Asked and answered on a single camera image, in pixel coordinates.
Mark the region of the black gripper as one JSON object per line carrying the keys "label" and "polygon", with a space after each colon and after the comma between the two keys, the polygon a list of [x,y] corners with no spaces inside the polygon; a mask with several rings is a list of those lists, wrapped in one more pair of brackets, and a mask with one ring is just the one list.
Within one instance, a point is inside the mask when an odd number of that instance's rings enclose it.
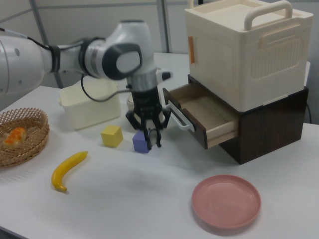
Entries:
{"label": "black gripper", "polygon": [[[144,92],[132,92],[134,111],[128,111],[126,118],[131,126],[137,130],[133,137],[133,146],[135,151],[150,151],[151,141],[149,132],[146,127],[145,120],[152,120],[157,132],[157,147],[161,147],[161,133],[160,130],[167,127],[171,111],[162,108],[160,104],[160,97],[158,88],[152,88]],[[160,113],[163,113],[164,121],[160,121]]]}

